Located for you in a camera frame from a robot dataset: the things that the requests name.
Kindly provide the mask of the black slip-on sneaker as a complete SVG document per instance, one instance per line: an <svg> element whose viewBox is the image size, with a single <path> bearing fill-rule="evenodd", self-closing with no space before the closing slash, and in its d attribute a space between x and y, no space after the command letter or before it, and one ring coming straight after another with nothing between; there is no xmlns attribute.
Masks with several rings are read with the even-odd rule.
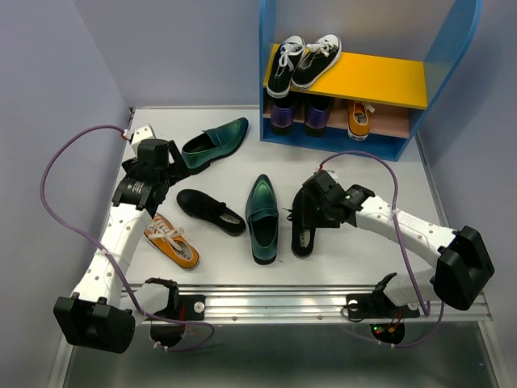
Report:
<svg viewBox="0 0 517 388"><path fill-rule="evenodd" d="M246 223L241 216L225 202L215 200L204 192L183 189L178 192L176 200L188 216L213 224L231 236L242 235L246 230Z"/></svg>

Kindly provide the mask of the orange sneaker white laces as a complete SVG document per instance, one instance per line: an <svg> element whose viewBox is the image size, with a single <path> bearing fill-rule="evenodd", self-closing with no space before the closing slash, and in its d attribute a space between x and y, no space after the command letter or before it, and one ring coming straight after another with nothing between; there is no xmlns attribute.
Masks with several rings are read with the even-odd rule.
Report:
<svg viewBox="0 0 517 388"><path fill-rule="evenodd" d="M370 103L349 99L347 101L348 136L356 141L363 141L370 132L370 115L375 108Z"/></svg>

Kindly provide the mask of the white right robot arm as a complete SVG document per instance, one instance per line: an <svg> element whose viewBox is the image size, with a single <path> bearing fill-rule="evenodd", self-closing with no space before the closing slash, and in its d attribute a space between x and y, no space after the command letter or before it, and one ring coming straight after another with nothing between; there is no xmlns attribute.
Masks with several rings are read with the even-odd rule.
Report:
<svg viewBox="0 0 517 388"><path fill-rule="evenodd" d="M443 302L466 311L494 274L481 234L472 227L454 230L433 225L395 209L363 186L343 189L325 170L307 179L300 193L302 228L349 224L398 243L429 265L414 274L392 272L370 293L351 295L353 319L389 318L419 302Z"/></svg>

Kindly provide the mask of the black lace-up sneaker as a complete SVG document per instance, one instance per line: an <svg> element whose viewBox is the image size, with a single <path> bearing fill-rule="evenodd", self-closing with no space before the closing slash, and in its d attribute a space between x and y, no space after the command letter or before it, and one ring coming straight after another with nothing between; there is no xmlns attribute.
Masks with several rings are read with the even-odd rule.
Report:
<svg viewBox="0 0 517 388"><path fill-rule="evenodd" d="M292 223L292 253L304 259L313 251L316 234L316 214L313 201L301 188L288 209L287 219Z"/></svg>

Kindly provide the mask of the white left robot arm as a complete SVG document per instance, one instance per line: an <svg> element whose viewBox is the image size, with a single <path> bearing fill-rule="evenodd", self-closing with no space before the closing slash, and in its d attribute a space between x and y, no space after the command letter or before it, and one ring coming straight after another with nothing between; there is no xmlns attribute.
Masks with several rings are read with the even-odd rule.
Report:
<svg viewBox="0 0 517 388"><path fill-rule="evenodd" d="M127 350L137 325L174 317L180 302L172 280L151 278L132 291L125 275L169 188L189 172L173 141L133 140L132 147L137 155L122 164L126 175L89 268L71 295L59 297L53 307L69 344L117 354Z"/></svg>

